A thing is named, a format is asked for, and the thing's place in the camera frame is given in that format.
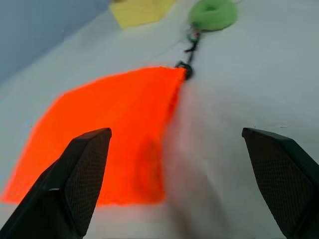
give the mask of orange towel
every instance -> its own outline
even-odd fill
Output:
[[[113,136],[98,205],[161,202],[162,137],[183,81],[184,69],[150,67],[66,92],[33,128],[2,201],[19,203],[71,139],[110,127]]]

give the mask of green foam ring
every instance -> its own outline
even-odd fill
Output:
[[[188,22],[202,31],[222,30],[236,20],[236,4],[229,0],[200,0],[188,16]]]

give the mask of yellow block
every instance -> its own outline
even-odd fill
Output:
[[[160,20],[175,0],[113,0],[110,10],[120,27],[131,26]]]

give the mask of blue wall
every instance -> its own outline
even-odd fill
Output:
[[[0,83],[108,7],[108,0],[0,0]]]

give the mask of white table surface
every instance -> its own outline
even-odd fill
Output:
[[[188,47],[180,0],[160,22],[122,31],[109,12],[0,85],[0,187],[30,126],[63,91],[144,65],[174,64]],[[293,138],[319,160],[319,2],[243,0],[239,20],[207,33],[167,131],[168,201],[98,208],[85,238],[283,238],[255,181],[243,127]],[[3,225],[14,207],[0,207]]]

